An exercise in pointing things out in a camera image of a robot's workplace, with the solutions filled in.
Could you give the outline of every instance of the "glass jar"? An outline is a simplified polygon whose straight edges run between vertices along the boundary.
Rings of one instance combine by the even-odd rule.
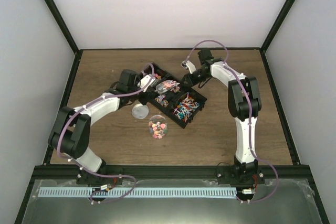
[[[167,135],[167,120],[161,115],[154,115],[149,119],[149,131],[153,138],[161,139]]]

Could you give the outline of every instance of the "wooden table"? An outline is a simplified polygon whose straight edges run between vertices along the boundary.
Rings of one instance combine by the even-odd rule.
[[[147,62],[155,62],[178,78],[186,74],[180,64],[186,50],[93,50],[84,51],[68,106],[83,105],[100,96],[111,83],[119,80],[123,69],[140,72]],[[223,57],[224,51],[213,50]],[[197,52],[191,61],[199,67]],[[256,153],[276,165],[291,165],[277,109],[258,50],[231,50],[228,64],[259,83],[262,109],[256,125]],[[90,148],[108,164],[134,165],[216,165],[233,163],[236,152],[236,125],[227,107],[227,88],[212,79],[195,90],[208,98],[203,111],[191,124],[180,128],[171,119],[168,134],[161,140],[149,133],[148,121],[160,111],[148,104],[147,118],[135,119],[127,106],[110,113],[91,127]],[[64,163],[54,152],[51,163]]]

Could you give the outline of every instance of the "robotic arm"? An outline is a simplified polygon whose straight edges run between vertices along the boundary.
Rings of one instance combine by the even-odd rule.
[[[233,166],[236,178],[243,180],[257,173],[258,162],[252,156],[249,145],[249,107],[246,98],[239,86],[233,71],[240,79],[249,95],[252,105],[251,118],[251,143],[255,152],[255,125],[257,122],[258,112],[261,110],[261,100],[258,89],[257,79],[255,77],[247,77],[242,73],[236,72],[234,69],[226,65],[223,66],[223,59],[215,59],[210,50],[201,50],[198,53],[201,67],[197,70],[194,64],[189,60],[182,62],[182,67],[189,70],[182,82],[189,86],[194,86],[209,78],[216,78],[229,89],[228,107],[232,117],[234,117],[237,127],[237,151],[235,154],[235,164]]]
[[[77,112],[79,114],[69,124],[73,131],[66,129],[61,141],[60,152],[74,159],[79,165],[96,173],[105,162],[98,157],[89,146],[90,127],[105,115],[114,112],[130,102],[142,100],[144,92],[155,81],[148,74],[140,79],[132,70],[123,70],[119,82],[95,99],[92,105],[76,108],[63,107],[59,110],[52,128],[49,145],[54,149],[60,141],[61,132],[69,119]],[[115,97],[128,93],[137,93],[131,96]]]

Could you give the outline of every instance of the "purple tube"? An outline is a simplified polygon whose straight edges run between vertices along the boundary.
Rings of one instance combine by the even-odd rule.
[[[252,156],[253,156],[257,161],[269,165],[269,166],[272,168],[272,170],[274,171],[274,173],[275,173],[276,184],[275,184],[275,188],[273,189],[273,191],[272,191],[269,195],[267,195],[266,197],[264,197],[264,198],[262,198],[262,199],[257,199],[257,200],[250,201],[250,203],[258,203],[258,202],[261,202],[261,201],[264,201],[264,200],[268,199],[269,197],[271,197],[271,196],[276,192],[276,190],[278,189],[278,186],[279,186],[279,176],[278,176],[277,170],[275,169],[275,167],[274,167],[270,162],[258,158],[257,155],[256,155],[256,154],[254,153],[254,151],[252,150],[252,137],[251,137],[251,135],[252,135],[252,133],[251,133],[251,132],[252,132],[252,126],[251,126],[251,119],[252,119],[252,105],[251,105],[250,98],[248,97],[248,94],[247,94],[247,92],[246,92],[246,90],[245,90],[245,87],[244,87],[244,85],[242,84],[242,82],[240,81],[239,77],[236,75],[236,73],[235,73],[234,71],[232,71],[230,68],[226,67],[226,63],[223,63],[223,67],[224,67],[226,70],[230,71],[230,72],[233,74],[233,76],[237,79],[237,82],[238,82],[238,84],[239,84],[241,90],[243,91],[243,93],[244,93],[244,95],[245,95],[245,98],[246,98],[246,101],[247,101],[247,103],[248,103],[248,108],[249,108],[249,112],[248,112],[248,143],[249,143],[249,147],[250,147],[251,154],[252,154]]]
[[[191,54],[193,53],[193,51],[196,49],[196,47],[198,47],[200,44],[202,44],[204,42],[213,42],[213,43],[217,43],[220,46],[222,46],[225,49],[225,51],[226,51],[226,57],[224,59],[224,63],[226,63],[227,59],[229,58],[229,51],[227,50],[227,48],[222,43],[220,43],[218,41],[215,41],[215,40],[212,40],[212,39],[202,40],[201,42],[197,43],[196,46],[194,46],[194,48],[190,51],[190,53],[188,54],[187,58],[185,58],[185,60],[184,60],[183,63],[186,63],[189,60],[189,58],[190,58]]]
[[[111,95],[107,95],[105,97],[105,99],[108,99],[108,98],[113,98],[113,97],[129,97],[131,95],[135,95],[135,94],[138,94],[140,92],[142,92],[144,89],[146,89],[151,81],[153,80],[154,78],[154,66],[151,64],[151,63],[148,63],[144,69],[147,67],[147,66],[150,66],[151,69],[152,69],[152,75],[151,75],[151,79],[148,81],[148,83],[143,87],[141,88],[140,90],[136,91],[136,92],[132,92],[132,93],[128,93],[128,94],[111,94]],[[71,122],[76,118],[76,116],[78,116],[85,108],[89,108],[91,107],[92,105],[96,104],[97,102],[103,100],[102,97],[98,97],[97,99],[87,103],[85,106],[83,106],[83,108],[79,109],[74,115],[72,115],[68,122],[64,125],[62,131],[61,131],[61,134],[59,136],[59,140],[58,140],[58,144],[57,144],[57,155],[61,158],[68,158],[68,157],[65,157],[65,156],[62,156],[61,152],[60,152],[60,149],[61,149],[61,145],[62,145],[62,141],[63,141],[63,137],[64,137],[64,134],[67,130],[67,128],[69,127],[69,125],[71,124]],[[113,201],[117,201],[119,199],[122,199],[124,198],[125,196],[127,196],[128,194],[130,194],[136,187],[136,184],[137,184],[137,181],[136,181],[136,178],[134,178],[133,176],[130,176],[130,175],[103,175],[103,174],[98,174],[98,173],[95,173],[89,169],[86,169],[85,167],[83,167],[83,169],[85,171],[87,171],[88,173],[92,174],[92,175],[95,175],[95,176],[98,176],[98,177],[103,177],[103,178],[119,178],[119,177],[122,177],[122,178],[130,178],[134,181],[134,186],[129,190],[127,191],[124,195],[120,196],[119,198],[116,198],[116,199],[112,199],[112,200],[104,200],[104,203],[108,203],[108,202],[113,202]]]

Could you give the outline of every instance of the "silver surface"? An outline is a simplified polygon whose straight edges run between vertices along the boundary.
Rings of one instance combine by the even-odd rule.
[[[144,119],[149,114],[149,108],[146,105],[138,103],[132,108],[132,115],[137,119]]]
[[[200,181],[197,186],[203,183],[204,187],[219,187],[214,182],[197,181]],[[164,183],[143,180],[138,186],[162,186]],[[268,184],[258,185],[256,198],[265,197],[273,190],[275,181]],[[193,187],[196,183],[181,184],[187,185]],[[250,205],[241,205],[235,199],[214,198],[125,198],[110,204],[91,205],[88,198],[39,198],[37,193],[34,185],[23,223],[321,223],[312,191],[305,180],[281,179],[278,191],[270,199]]]

